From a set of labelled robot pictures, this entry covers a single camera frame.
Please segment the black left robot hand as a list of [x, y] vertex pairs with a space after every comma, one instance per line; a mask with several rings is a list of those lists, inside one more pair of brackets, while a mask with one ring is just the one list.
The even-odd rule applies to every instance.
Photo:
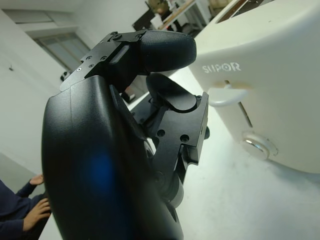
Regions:
[[48, 99], [42, 172], [63, 239], [183, 239], [176, 209], [210, 136], [209, 96], [164, 72], [196, 56], [187, 34], [114, 31]]

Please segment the bystander bare hand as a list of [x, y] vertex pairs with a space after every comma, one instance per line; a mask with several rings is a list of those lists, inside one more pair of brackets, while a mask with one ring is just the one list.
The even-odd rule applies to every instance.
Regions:
[[29, 183], [33, 186], [38, 186], [44, 183], [44, 176], [43, 174], [38, 174], [34, 177], [32, 177], [29, 181]]
[[23, 219], [24, 232], [31, 230], [38, 221], [51, 215], [51, 207], [48, 198], [40, 200]]

